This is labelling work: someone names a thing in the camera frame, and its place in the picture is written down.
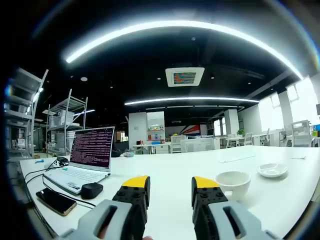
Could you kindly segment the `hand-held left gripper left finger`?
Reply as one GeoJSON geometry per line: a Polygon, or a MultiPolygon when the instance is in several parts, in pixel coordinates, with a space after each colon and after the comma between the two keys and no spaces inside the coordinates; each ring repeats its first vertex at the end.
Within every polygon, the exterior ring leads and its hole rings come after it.
{"type": "Polygon", "coordinates": [[[151,181],[148,175],[125,181],[114,197],[105,199],[78,221],[61,240],[141,240],[147,223],[151,181]]]}

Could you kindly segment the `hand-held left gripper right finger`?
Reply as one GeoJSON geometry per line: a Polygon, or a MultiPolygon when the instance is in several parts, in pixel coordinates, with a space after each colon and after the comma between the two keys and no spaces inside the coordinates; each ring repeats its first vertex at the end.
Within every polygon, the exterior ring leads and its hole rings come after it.
{"type": "Polygon", "coordinates": [[[236,201],[229,201],[214,180],[191,180],[192,222],[198,240],[278,240],[261,221],[236,201]]]}

